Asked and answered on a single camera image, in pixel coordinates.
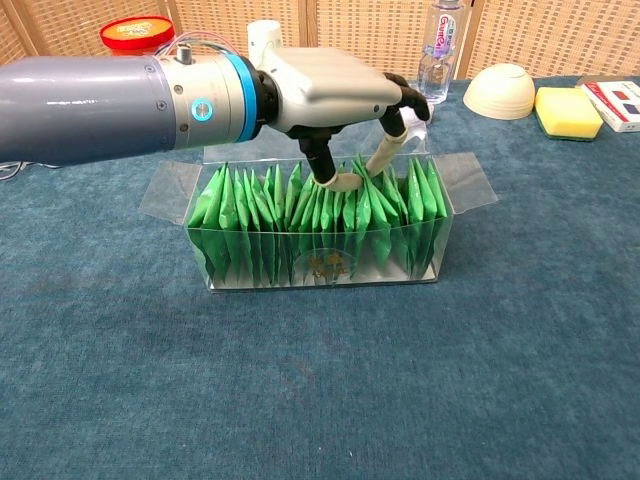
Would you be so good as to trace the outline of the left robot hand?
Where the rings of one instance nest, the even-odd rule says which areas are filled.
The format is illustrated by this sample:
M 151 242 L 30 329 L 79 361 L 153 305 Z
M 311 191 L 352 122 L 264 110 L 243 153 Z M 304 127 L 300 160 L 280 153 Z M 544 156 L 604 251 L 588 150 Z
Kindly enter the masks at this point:
M 431 117 L 426 98 L 404 77 L 383 73 L 337 48 L 267 48 L 257 71 L 266 86 L 266 112 L 259 121 L 296 140 L 315 183 L 334 192 L 363 184 L 359 175 L 336 170 L 329 148 L 334 135 L 350 125 L 380 122 L 384 137 L 365 168 L 375 177 L 406 141 L 401 110 L 412 109 L 424 122 Z

